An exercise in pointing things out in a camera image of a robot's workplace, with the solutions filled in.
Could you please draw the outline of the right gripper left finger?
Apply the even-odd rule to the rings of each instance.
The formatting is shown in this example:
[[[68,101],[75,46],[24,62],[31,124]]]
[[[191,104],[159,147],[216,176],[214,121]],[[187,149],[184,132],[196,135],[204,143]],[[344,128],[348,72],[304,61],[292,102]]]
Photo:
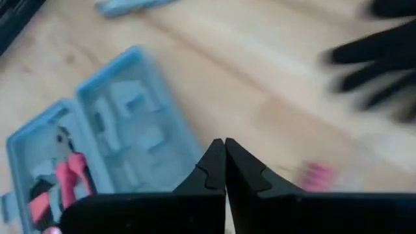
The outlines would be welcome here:
[[[171,192],[99,194],[60,218],[62,234],[224,234],[226,149],[215,139]]]

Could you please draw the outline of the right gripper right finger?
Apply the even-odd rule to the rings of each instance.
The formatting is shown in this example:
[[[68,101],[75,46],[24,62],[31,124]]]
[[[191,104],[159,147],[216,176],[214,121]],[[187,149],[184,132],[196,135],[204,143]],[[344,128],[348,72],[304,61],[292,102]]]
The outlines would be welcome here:
[[[307,192],[227,138],[236,234],[416,234],[416,193]]]

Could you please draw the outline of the pink-handled screwdriver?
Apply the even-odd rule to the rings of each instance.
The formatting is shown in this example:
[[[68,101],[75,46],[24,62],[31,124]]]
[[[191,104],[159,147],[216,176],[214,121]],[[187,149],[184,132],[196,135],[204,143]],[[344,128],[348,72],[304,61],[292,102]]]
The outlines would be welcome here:
[[[334,178],[332,168],[319,161],[275,166],[275,169],[283,173],[285,188],[293,193],[327,192]]]

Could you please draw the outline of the pink-handled pliers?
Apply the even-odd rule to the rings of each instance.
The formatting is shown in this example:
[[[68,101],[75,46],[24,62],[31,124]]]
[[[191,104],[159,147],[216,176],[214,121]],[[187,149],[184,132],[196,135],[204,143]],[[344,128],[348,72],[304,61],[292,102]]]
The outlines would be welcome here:
[[[63,126],[56,126],[57,163],[55,175],[60,185],[61,204],[64,209],[76,201],[74,188],[78,180],[84,186],[88,196],[97,194],[96,186],[87,159],[75,150],[70,132]]]

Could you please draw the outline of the grey plastic tool case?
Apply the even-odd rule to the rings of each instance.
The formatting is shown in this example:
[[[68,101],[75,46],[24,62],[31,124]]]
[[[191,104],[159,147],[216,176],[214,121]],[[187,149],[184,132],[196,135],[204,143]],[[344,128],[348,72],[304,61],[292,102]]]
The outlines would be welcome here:
[[[86,157],[101,194],[170,192],[193,170],[202,148],[164,77],[138,46],[120,53],[63,98],[22,125],[6,142],[14,189],[0,196],[4,223],[19,220],[38,234],[28,207],[40,179],[55,183],[57,129]]]

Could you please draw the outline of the black work glove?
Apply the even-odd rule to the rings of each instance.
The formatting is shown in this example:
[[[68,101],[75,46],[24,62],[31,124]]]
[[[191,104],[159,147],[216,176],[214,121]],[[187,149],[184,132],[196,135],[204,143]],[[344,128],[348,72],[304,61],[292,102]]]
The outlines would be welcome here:
[[[402,123],[416,122],[416,0],[372,0],[365,12],[381,20],[410,16],[414,19],[330,49],[327,53],[330,64],[367,63],[363,68],[338,78],[333,91],[355,91],[387,73],[407,71],[391,84],[364,97],[358,109],[369,110],[395,94],[413,88],[413,101],[399,112],[397,119]]]

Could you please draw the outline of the black metal table frame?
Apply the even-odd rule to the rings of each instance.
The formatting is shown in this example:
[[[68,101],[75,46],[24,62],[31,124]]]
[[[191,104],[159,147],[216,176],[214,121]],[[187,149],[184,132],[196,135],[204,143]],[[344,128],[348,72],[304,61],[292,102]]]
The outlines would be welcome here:
[[[0,57],[46,0],[0,0]]]

